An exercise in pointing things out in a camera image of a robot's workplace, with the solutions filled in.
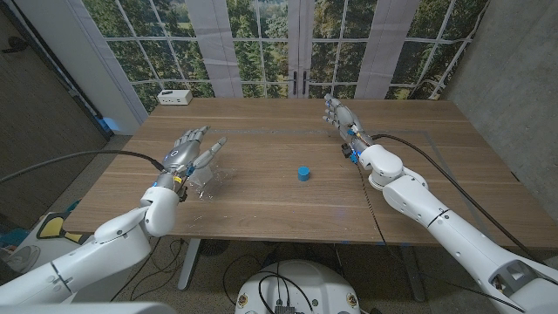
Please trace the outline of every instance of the concrete wall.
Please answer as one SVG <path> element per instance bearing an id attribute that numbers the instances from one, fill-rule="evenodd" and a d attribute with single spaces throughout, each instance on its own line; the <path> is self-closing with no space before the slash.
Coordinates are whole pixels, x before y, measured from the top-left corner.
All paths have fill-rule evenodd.
<path id="1" fill-rule="evenodd" d="M 442 98 L 558 220 L 558 1 L 493 0 Z"/>
<path id="2" fill-rule="evenodd" d="M 116 134 L 134 134 L 140 123 L 81 31 L 66 1 L 25 0 L 17 4 L 111 129 Z"/>

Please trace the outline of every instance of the blue bottle cap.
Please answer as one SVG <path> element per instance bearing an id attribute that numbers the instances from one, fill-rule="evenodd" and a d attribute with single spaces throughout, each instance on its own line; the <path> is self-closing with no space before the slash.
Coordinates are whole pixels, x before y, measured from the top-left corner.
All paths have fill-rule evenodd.
<path id="1" fill-rule="evenodd" d="M 310 178 L 310 169 L 308 167 L 298 168 L 298 180 L 307 181 Z"/>

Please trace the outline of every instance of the table leg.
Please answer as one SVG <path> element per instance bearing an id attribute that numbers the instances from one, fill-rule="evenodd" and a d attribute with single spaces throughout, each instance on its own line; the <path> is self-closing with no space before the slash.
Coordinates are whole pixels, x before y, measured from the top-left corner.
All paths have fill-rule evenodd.
<path id="1" fill-rule="evenodd" d="M 417 265 L 417 257 L 412 247 L 400 247 L 405 268 L 407 269 L 407 276 L 409 276 L 409 283 L 411 284 L 412 297 L 417 302 L 424 302 L 426 300 L 425 288 L 422 285 L 422 279 L 417 272 L 419 269 Z"/>
<path id="2" fill-rule="evenodd" d="M 178 289 L 186 290 L 192 281 L 192 275 L 194 274 L 195 264 L 198 261 L 198 249 L 200 249 L 201 239 L 190 239 L 188 244 L 188 249 L 186 251 L 186 256 L 184 257 L 184 264 L 182 265 L 182 271 L 180 272 L 180 278 L 178 280 Z"/>

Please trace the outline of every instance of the door handle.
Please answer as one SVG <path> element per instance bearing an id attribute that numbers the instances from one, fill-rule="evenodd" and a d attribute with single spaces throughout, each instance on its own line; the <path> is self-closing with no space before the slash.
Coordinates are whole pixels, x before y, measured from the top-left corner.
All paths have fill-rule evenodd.
<path id="1" fill-rule="evenodd" d="M 306 93 L 306 71 L 303 72 L 303 95 Z"/>
<path id="2" fill-rule="evenodd" d="M 293 72 L 293 95 L 296 95 L 296 71 Z"/>

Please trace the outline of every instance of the black connector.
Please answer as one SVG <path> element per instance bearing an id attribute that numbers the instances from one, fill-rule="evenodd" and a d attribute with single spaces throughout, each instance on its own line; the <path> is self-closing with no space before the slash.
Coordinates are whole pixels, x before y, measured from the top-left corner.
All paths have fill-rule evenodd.
<path id="1" fill-rule="evenodd" d="M 343 152 L 343 156 L 345 156 L 345 158 L 349 158 L 352 155 L 352 148 L 350 148 L 349 144 L 344 143 L 341 146 L 341 152 Z"/>

